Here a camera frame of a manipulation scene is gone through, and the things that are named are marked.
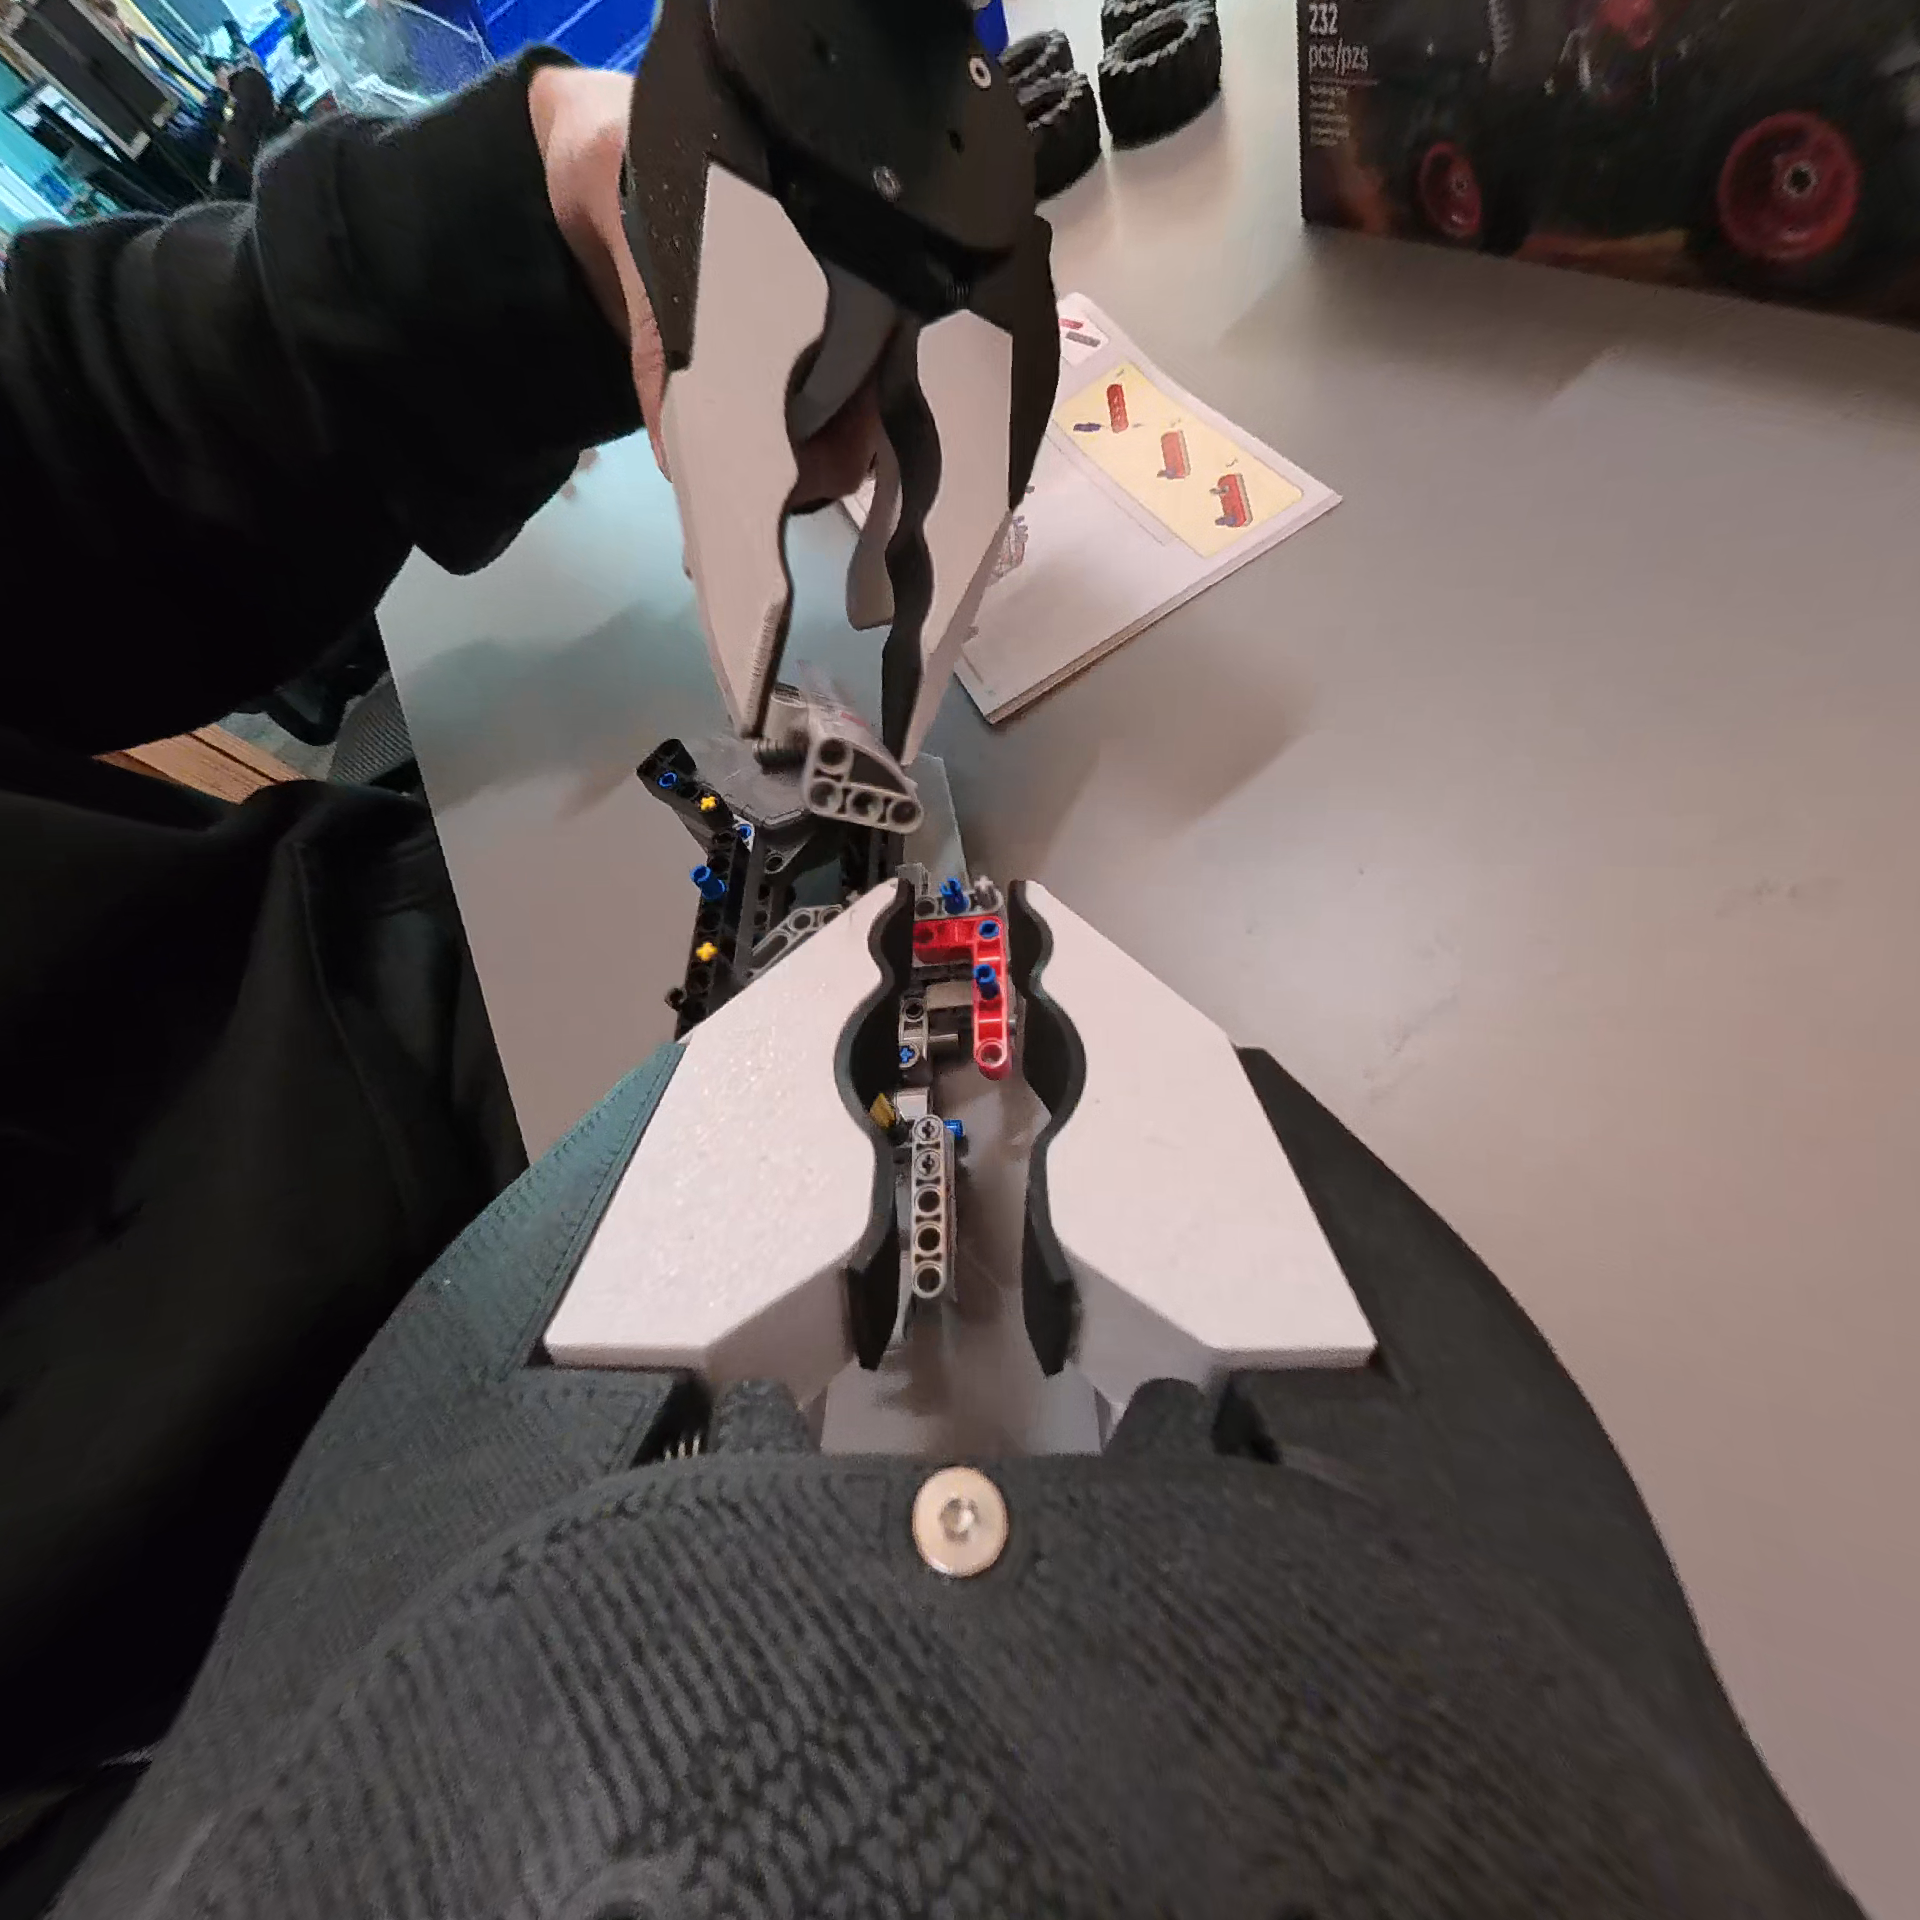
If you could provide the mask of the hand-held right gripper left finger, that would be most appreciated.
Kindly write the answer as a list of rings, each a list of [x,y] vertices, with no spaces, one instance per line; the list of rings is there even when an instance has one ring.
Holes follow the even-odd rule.
[[[849,1050],[910,921],[885,882],[690,1031],[543,1331],[554,1364],[826,1388],[851,1363],[890,1162]]]

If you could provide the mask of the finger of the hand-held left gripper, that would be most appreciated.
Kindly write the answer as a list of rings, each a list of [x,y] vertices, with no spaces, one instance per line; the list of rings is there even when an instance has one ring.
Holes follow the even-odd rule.
[[[659,351],[655,447],[710,672],[733,732],[757,736],[792,603],[785,406],[824,336],[826,275],[776,195],[713,146],[710,108],[671,91],[631,97],[621,228]]]
[[[951,314],[893,320],[874,367],[880,447],[848,564],[848,624],[885,630],[880,738],[912,761],[973,632],[1053,402],[1050,226]]]

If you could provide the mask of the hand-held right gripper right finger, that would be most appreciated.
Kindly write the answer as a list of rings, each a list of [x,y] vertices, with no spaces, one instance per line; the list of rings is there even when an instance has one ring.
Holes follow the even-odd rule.
[[[1375,1334],[1227,1033],[1045,886],[1009,896],[1021,1315],[1045,1376],[1357,1369]]]

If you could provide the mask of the brick vehicle chassis model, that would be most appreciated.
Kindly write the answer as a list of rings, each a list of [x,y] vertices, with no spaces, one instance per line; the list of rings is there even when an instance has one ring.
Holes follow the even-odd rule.
[[[923,824],[912,834],[817,818],[757,824],[745,811],[745,775],[743,742],[693,753],[667,738],[634,770],[701,852],[690,873],[699,903],[683,978],[664,996],[675,1042],[871,889],[898,880],[912,908],[906,930],[885,940],[895,984],[858,1023],[849,1050],[854,1104],[885,1140],[895,1209],[881,1250],[895,1274],[869,1263],[848,1290],[854,1361],[873,1369],[915,1313],[953,1291],[968,1137],[942,1088],[959,1071],[995,1086],[1016,1064],[1006,902],[990,879],[912,862]]]

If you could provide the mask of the grey curved brick panel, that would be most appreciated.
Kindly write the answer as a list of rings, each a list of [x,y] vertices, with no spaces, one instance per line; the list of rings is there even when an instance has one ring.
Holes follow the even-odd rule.
[[[745,811],[759,825],[817,818],[912,834],[923,824],[914,780],[830,682],[776,682],[746,738]]]

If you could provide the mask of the person's left forearm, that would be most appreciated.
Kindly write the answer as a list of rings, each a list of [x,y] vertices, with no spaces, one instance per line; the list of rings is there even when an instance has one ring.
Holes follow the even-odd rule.
[[[486,567],[641,427],[545,199],[535,49],[334,115],[242,201],[23,233],[5,270],[2,721],[82,754],[313,671],[410,556]]]

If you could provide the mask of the grey desk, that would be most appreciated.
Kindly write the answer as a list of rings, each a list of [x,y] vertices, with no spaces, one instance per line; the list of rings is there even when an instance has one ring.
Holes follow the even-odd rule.
[[[1341,504],[1006,728],[966,852],[1267,1050],[1581,1383],[1914,1916],[1914,336],[1303,232],[1291,4],[1055,276]]]

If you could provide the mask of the person's left hand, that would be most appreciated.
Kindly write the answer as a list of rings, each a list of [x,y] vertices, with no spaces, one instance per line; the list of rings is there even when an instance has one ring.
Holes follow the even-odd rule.
[[[559,239],[627,355],[647,440],[659,474],[670,474],[659,425],[664,351],[621,223],[618,178],[633,78],[576,64],[542,64],[528,80],[525,106]],[[861,388],[799,447],[792,513],[819,513],[854,494],[877,450],[877,402],[871,388]]]

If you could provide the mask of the black toy tyre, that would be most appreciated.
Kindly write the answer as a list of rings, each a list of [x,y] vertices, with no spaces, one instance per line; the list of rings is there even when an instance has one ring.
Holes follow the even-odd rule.
[[[1098,30],[1095,91],[1115,148],[1141,148],[1186,129],[1217,97],[1213,2],[1107,2]]]
[[[1031,137],[1038,201],[1053,201],[1086,178],[1101,155],[1093,82],[1074,67],[1059,30],[1014,40],[1000,52],[998,70]]]

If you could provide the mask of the building instruction booklet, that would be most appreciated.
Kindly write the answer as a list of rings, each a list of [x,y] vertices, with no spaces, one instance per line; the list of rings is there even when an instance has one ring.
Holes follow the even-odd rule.
[[[998,726],[1339,505],[1057,298],[1059,386],[954,680]]]

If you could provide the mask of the blue container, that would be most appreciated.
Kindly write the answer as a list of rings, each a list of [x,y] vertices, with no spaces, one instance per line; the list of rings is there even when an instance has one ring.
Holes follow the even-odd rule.
[[[658,2],[421,2],[467,34],[494,59],[528,47],[561,50],[576,64],[633,74],[655,25]]]

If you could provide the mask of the clear plastic bag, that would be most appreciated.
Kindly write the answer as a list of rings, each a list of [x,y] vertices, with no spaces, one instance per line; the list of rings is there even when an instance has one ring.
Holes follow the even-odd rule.
[[[398,116],[481,78],[494,56],[465,2],[302,2],[337,108]]]

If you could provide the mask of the person's dark clothing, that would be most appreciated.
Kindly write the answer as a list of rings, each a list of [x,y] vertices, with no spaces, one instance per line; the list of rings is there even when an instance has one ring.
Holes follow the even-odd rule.
[[[5,735],[5,1916],[200,1668],[304,1439],[525,1167],[425,806]]]

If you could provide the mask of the dark toy set box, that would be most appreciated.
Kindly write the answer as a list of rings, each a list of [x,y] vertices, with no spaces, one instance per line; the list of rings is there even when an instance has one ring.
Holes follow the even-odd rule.
[[[1303,219],[1914,329],[1914,2],[1297,4]]]

